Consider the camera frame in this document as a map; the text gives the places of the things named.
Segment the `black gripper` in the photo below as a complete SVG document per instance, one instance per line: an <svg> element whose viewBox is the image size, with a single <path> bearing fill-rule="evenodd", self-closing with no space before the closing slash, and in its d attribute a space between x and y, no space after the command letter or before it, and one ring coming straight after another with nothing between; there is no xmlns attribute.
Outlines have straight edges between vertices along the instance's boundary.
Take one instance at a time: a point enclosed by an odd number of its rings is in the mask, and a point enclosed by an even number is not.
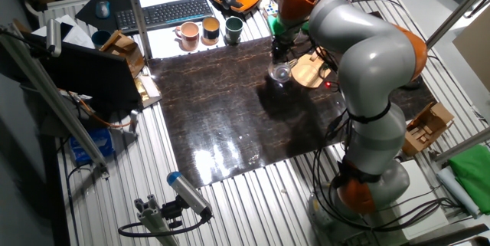
<svg viewBox="0 0 490 246"><path fill-rule="evenodd" d="M272 41L272 51L275 54L277 65L287 65L288 59L286 54L288 50L294 45L294 40L290 40L287 37L276 35Z"/></svg>

